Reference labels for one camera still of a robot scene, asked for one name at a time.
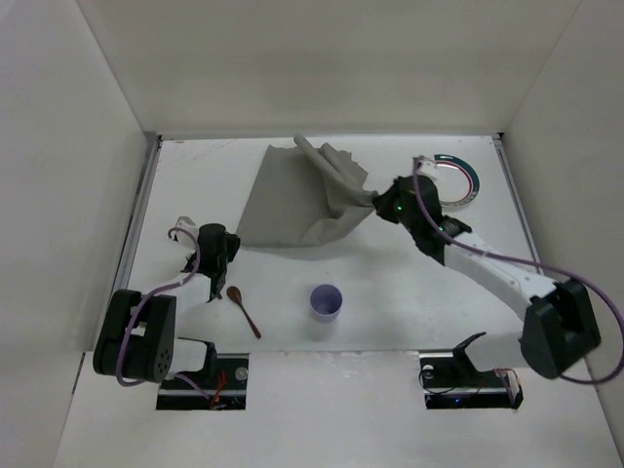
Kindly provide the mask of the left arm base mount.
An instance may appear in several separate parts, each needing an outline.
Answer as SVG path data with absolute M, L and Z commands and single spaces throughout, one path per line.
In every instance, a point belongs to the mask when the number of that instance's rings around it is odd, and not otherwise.
M 249 354 L 219 354 L 210 370 L 165 380 L 159 387 L 155 409 L 245 410 L 249 363 Z

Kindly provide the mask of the grey cloth napkin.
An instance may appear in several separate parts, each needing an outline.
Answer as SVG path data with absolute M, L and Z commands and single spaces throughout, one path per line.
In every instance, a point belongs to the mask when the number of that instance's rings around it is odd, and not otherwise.
M 378 195 L 352 153 L 304 136 L 268 146 L 236 235 L 252 249 L 315 248 L 338 241 L 374 212 Z

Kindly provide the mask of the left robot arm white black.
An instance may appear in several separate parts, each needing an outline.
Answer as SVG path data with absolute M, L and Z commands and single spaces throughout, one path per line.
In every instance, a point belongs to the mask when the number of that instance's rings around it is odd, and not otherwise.
M 94 371 L 115 377 L 124 387 L 206 371 L 213 354 L 208 342 L 179 338 L 176 322 L 184 313 L 222 298 L 241 240 L 218 223 L 180 222 L 168 237 L 190 242 L 191 254 L 180 273 L 150 292 L 114 292 L 99 332 Z

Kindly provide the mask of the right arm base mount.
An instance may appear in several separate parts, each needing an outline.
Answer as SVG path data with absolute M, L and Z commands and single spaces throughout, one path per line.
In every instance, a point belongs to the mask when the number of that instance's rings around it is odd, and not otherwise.
M 509 368 L 476 370 L 451 352 L 419 355 L 418 382 L 428 410 L 518 410 L 524 402 L 519 375 Z

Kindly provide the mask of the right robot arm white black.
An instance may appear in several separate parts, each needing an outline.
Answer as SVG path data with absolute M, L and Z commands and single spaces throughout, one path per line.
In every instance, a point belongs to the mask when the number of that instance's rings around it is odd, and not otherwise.
M 582 283 L 558 282 L 502 260 L 468 224 L 443 213 L 430 178 L 397 177 L 372 203 L 379 217 L 403 225 L 423 254 L 471 279 L 522 321 L 519 332 L 479 332 L 460 343 L 475 369 L 529 367 L 554 379 L 601 344 Z

